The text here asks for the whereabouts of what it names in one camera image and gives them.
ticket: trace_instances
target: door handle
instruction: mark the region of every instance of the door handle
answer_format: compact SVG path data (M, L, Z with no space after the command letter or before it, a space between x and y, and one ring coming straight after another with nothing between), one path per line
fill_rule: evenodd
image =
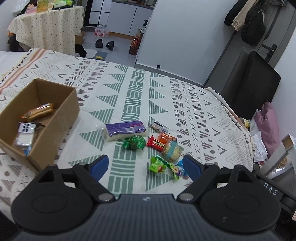
M272 47L270 48L270 47L268 47L268 46L262 44L261 47L263 47L263 48L269 50L269 52L267 53L267 56L266 56L266 58L265 58L265 61L268 63L268 62L270 61L271 57L273 56L274 52L276 51L276 48L277 48L278 46L277 46L276 44L273 44Z

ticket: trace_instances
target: cardboard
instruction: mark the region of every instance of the cardboard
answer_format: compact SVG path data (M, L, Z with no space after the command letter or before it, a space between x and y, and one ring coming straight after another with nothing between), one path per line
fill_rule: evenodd
M21 115L41 104L53 103L55 111L35 122L45 125L36 130L29 155L15 148ZM37 171L54 162L58 148L79 113L76 88L34 79L0 113L0 147L10 157Z
M85 32L81 31L81 35L75 35L75 44L84 43Z

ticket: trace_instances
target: table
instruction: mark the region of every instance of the table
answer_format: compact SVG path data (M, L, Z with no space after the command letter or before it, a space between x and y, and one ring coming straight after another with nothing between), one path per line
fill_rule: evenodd
M75 34L83 26L84 7L22 14L15 17L8 31L29 47L75 55Z

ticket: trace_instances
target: shoe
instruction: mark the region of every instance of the shoe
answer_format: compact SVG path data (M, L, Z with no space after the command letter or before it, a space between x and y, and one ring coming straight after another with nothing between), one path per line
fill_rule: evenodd
M103 48L104 45L103 45L103 40L102 39L98 39L96 41L96 48Z
M106 44L106 47L109 49L109 50L113 50L114 49L114 41L110 41Z

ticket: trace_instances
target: geometric print blanket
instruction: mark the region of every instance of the geometric print blanket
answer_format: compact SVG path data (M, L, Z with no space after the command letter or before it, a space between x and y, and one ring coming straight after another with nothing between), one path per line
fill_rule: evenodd
M55 163L59 168L70 168L108 155L109 168L100 183L116 197L121 193L177 196L191 180L175 181L170 171L154 175L149 171L150 158L159 153L149 147L124 150L123 140L107 142L102 127L108 123L141 120L150 125L156 121L178 138L184 148L182 155L190 154L201 163L216 163L219 167L242 164L252 170L248 131L223 98L210 88L116 63L31 49L4 77L0 111L37 77L77 89L80 112L63 139ZM152 129L149 131L149 135L157 137ZM9 216L6 205L35 173L2 150L0 167L0 209Z

